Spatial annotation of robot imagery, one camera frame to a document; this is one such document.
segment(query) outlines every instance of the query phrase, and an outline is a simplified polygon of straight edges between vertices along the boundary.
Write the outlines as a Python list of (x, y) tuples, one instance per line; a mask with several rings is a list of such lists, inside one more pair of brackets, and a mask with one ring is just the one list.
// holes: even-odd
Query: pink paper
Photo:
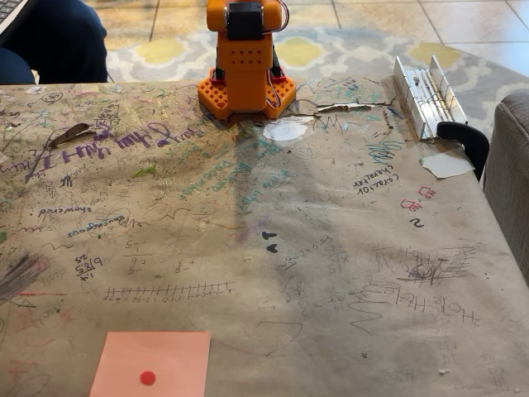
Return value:
[[(109, 332), (89, 397), (203, 397), (209, 332)], [(153, 385), (140, 383), (144, 371)]]

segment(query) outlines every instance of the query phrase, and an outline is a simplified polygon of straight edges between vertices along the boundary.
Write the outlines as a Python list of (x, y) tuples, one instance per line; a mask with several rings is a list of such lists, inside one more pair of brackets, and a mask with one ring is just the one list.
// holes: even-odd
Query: couch armrest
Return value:
[(529, 283), (529, 93), (496, 107), (484, 192)]

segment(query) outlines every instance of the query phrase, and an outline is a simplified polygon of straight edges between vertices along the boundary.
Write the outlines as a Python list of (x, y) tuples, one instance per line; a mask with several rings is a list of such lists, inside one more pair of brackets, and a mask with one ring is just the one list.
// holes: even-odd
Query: metal bracket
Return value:
[(397, 57), (393, 73), (419, 140), (437, 138), (439, 122), (468, 124), (465, 112), (434, 55), (429, 70), (404, 70)]

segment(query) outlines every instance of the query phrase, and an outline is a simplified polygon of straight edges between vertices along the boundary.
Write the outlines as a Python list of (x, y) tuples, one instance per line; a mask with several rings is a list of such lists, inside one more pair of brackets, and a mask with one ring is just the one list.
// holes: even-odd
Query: orange robot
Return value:
[(218, 32), (217, 65), (197, 91), (217, 119), (234, 112), (278, 118), (295, 99), (294, 83), (281, 70), (272, 42), (272, 33), (287, 24), (283, 0), (207, 0), (207, 28)]

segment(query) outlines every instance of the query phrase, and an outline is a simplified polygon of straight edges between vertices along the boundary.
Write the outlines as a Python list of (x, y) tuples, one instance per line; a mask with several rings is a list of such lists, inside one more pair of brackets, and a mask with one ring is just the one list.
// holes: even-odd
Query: blue jeans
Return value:
[(0, 85), (102, 83), (107, 50), (96, 12), (80, 0), (34, 0), (36, 4), (0, 47)]

